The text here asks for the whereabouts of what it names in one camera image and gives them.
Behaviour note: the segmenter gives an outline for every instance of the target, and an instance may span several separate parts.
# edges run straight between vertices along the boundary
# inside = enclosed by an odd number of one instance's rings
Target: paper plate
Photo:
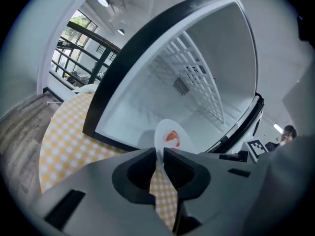
[[[177,148],[193,154],[198,154],[186,131],[177,122],[170,119],[164,119],[157,125],[156,132],[154,134],[154,145],[157,150],[157,158],[160,163],[163,163],[164,148]]]

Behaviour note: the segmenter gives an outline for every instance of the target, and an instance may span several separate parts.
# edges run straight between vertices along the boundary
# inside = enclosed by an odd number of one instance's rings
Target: yellow checkered tablecloth
[[[82,133],[92,98],[93,94],[80,93],[64,102],[52,117],[39,156],[42,192],[86,164],[125,152]],[[169,179],[164,177],[158,162],[151,179],[150,193],[156,197],[156,212],[172,229],[177,211],[177,192]]]

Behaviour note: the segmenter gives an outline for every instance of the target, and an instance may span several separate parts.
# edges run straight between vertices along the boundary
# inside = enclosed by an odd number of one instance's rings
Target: food on plate
[[[176,147],[178,147],[178,146],[181,144],[180,139],[179,139],[179,135],[178,135],[178,133],[177,133],[175,130],[172,130],[172,131],[166,136],[166,141],[169,142],[169,141],[174,140],[174,139],[177,140]]]

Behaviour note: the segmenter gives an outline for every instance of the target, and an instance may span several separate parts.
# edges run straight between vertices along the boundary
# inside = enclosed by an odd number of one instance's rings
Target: white ceiling
[[[104,7],[97,0],[87,0],[86,4],[100,17],[113,34],[118,29],[125,30],[126,40],[130,39],[150,19],[175,5],[176,0],[111,0]]]
[[[114,34],[124,28],[129,39],[151,18],[181,0],[112,0],[118,11],[97,0],[87,0]],[[307,42],[298,38],[296,11],[286,0],[241,0],[255,37],[258,57],[257,92],[265,99],[264,118],[280,127],[292,124],[282,99],[296,84],[315,57]]]

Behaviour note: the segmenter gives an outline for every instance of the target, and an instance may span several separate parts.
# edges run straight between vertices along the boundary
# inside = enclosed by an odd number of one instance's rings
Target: ceiling light
[[[118,29],[117,31],[118,31],[121,35],[124,35],[124,34],[125,34],[124,29]]]
[[[283,132],[283,129],[280,128],[280,127],[278,126],[278,124],[275,124],[275,125],[274,125],[274,128],[275,128],[276,130],[278,130],[280,133]]]
[[[109,0],[97,0],[101,5],[108,7],[109,6]]]

